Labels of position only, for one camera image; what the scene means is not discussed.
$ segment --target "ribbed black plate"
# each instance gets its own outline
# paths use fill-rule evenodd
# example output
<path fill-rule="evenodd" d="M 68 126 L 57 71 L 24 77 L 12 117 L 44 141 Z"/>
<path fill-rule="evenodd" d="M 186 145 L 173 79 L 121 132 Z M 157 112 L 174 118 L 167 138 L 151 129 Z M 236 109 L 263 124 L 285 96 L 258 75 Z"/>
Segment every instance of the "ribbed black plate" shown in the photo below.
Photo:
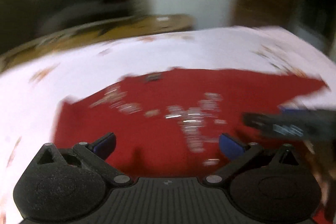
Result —
<path fill-rule="evenodd" d="M 114 189 L 97 211 L 74 224 L 257 224 L 238 212 L 220 189 L 196 178 L 140 178 Z M 314 224 L 308 219 L 300 224 Z"/>

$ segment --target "white tablecloth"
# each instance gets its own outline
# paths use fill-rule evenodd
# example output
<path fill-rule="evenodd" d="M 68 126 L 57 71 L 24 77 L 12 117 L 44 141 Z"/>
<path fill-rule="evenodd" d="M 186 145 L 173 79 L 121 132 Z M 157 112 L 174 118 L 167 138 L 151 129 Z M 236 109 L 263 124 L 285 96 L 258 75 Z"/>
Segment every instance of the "white tablecloth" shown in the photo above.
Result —
<path fill-rule="evenodd" d="M 22 218 L 12 198 L 41 145 L 53 139 L 59 102 L 87 97 L 124 75 L 171 67 L 293 71 L 321 77 L 330 87 L 294 102 L 336 107 L 336 66 L 321 52 L 277 27 L 243 27 L 121 39 L 42 57 L 0 75 L 0 224 Z"/>

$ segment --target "screw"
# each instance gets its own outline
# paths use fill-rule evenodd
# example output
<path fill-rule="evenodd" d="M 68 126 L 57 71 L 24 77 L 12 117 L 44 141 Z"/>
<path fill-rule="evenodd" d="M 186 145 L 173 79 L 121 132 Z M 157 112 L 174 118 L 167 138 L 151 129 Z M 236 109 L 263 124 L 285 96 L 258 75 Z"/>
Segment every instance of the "screw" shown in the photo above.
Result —
<path fill-rule="evenodd" d="M 210 175 L 206 177 L 206 181 L 209 183 L 219 183 L 222 181 L 222 178 L 218 175 Z"/>
<path fill-rule="evenodd" d="M 131 180 L 130 177 L 125 176 L 125 175 L 118 175 L 114 178 L 114 181 L 120 184 L 129 182 L 130 180 Z"/>

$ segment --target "red fabric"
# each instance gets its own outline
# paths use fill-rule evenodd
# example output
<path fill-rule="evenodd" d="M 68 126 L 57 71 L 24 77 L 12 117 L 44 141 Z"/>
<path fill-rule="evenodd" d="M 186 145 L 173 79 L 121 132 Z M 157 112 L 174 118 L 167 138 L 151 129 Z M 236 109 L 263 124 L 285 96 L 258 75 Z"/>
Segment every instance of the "red fabric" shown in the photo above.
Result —
<path fill-rule="evenodd" d="M 322 206 L 314 215 L 313 220 L 315 220 L 315 222 L 317 222 L 318 224 L 332 224 L 332 221 L 327 221 L 324 218 L 324 209 Z"/>
<path fill-rule="evenodd" d="M 68 148 L 80 141 L 92 142 L 107 132 L 114 132 L 117 147 L 107 162 L 132 176 L 170 177 L 204 176 L 227 163 L 218 148 L 221 133 L 229 133 L 243 142 L 259 142 L 278 147 L 282 141 L 263 139 L 258 132 L 241 123 L 242 112 L 278 113 L 278 106 L 298 95 L 321 89 L 321 80 L 295 75 L 268 75 L 243 70 L 174 69 L 161 73 L 161 79 L 146 82 L 145 76 L 126 77 L 118 83 L 127 92 L 125 103 L 138 103 L 141 111 L 125 114 L 111 104 L 89 107 L 100 100 L 108 88 L 76 103 L 64 102 L 55 132 L 58 148 Z M 194 153 L 186 144 L 178 118 L 166 119 L 168 106 L 184 110 L 198 107 L 205 93 L 220 94 L 219 111 L 205 111 L 205 126 L 194 141 L 200 141 L 203 152 Z M 153 117 L 145 113 L 158 109 Z M 226 124 L 215 124 L 216 119 Z M 207 165 L 209 159 L 218 164 Z"/>

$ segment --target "table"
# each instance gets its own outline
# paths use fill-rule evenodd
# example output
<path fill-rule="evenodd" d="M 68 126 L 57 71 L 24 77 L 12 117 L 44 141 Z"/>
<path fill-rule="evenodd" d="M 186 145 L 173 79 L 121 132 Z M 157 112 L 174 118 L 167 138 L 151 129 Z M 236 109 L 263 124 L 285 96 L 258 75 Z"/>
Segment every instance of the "table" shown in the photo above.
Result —
<path fill-rule="evenodd" d="M 190 31 L 194 19 L 185 14 L 150 15 L 140 18 L 93 25 L 85 29 L 68 29 L 25 43 L 0 56 L 2 70 L 39 58 L 50 52 L 60 52 L 101 41 L 138 37 L 167 32 Z"/>
<path fill-rule="evenodd" d="M 0 205 L 6 223 L 21 215 L 12 190 L 41 145 L 53 140 L 59 102 L 87 97 L 122 76 L 171 67 L 234 68 L 321 77 L 330 89 L 291 103 L 336 107 L 336 66 L 324 54 L 278 27 L 164 33 L 51 52 L 0 75 Z"/>

